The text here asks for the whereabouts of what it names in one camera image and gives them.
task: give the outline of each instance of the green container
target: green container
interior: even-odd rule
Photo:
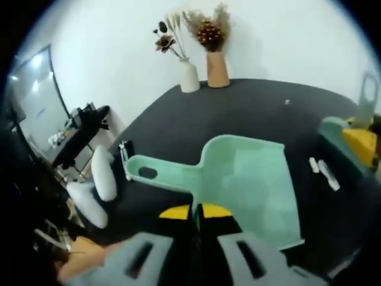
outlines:
[[[195,166],[136,155],[126,169],[138,182],[191,193],[193,210],[198,203],[227,208],[242,230],[284,249],[302,239],[283,150],[275,142],[222,135],[205,145]],[[143,167],[156,170],[156,177],[141,176]]]

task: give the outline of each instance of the white wall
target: white wall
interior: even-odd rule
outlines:
[[[219,0],[76,0],[63,11],[52,61],[69,110],[108,104],[123,130],[178,83],[177,60],[155,52],[152,29],[174,10],[212,13]],[[225,0],[232,15],[226,61],[231,78],[317,86],[354,101],[375,63],[358,30],[329,0]],[[185,35],[188,56],[206,79],[204,50]]]

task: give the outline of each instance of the orange vase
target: orange vase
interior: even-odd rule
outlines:
[[[208,63],[208,86],[211,88],[223,88],[230,85],[227,74],[226,62],[222,52],[209,52]]]

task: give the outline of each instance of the white vase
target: white vase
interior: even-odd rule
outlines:
[[[180,59],[180,88],[182,92],[193,92],[200,89],[196,67],[189,62],[189,58]]]

